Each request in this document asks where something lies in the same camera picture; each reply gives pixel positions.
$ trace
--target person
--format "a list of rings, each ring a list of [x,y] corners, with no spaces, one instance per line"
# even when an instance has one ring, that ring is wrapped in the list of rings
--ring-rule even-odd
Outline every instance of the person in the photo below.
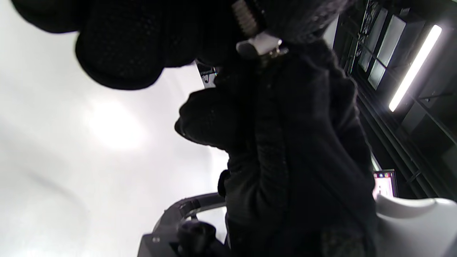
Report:
[[[322,39],[353,1],[246,0],[287,50],[254,60],[236,52],[247,37],[231,0],[12,2],[40,29],[79,31],[81,67],[110,88],[148,87],[163,68],[195,59],[221,67],[215,88],[189,96],[175,130],[229,155],[218,192],[234,255],[375,255],[375,183],[356,85]]]

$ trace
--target black knob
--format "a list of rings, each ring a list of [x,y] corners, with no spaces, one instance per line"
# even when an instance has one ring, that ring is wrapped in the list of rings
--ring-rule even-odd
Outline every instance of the black knob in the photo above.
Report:
[[[216,228],[205,222],[190,220],[178,228],[178,240],[181,255],[202,256],[209,245],[216,240]]]

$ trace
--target computer screen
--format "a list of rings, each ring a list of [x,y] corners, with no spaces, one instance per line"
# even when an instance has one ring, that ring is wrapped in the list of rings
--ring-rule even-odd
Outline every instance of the computer screen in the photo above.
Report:
[[[375,187],[373,197],[376,199],[378,195],[396,197],[396,181],[393,171],[377,171],[374,174]]]

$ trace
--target white ceiling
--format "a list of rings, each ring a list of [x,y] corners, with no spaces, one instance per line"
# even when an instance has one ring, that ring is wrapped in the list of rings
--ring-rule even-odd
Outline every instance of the white ceiling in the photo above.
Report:
[[[0,256],[136,256],[164,209],[216,191],[226,167],[173,129],[203,88],[196,66],[115,91],[79,68],[74,40],[0,1]]]

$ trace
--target fluorescent light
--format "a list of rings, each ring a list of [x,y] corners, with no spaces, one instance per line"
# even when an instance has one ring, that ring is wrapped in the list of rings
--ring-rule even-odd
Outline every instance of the fluorescent light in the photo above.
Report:
[[[411,83],[413,82],[420,68],[424,64],[425,59],[427,59],[427,56],[429,55],[430,51],[432,50],[433,46],[438,40],[440,34],[441,28],[437,25],[434,25],[433,28],[430,30],[430,33],[427,36],[427,39],[425,40],[424,44],[420,48],[420,51],[417,54],[416,59],[414,59],[413,64],[409,68],[408,73],[406,73],[403,82],[400,84],[400,87],[398,88],[397,92],[393,96],[392,101],[389,104],[389,109],[392,112],[395,111],[395,109],[397,109],[398,105],[400,104],[400,101],[403,99],[403,96],[406,94],[406,91],[408,90],[409,86],[411,86]]]

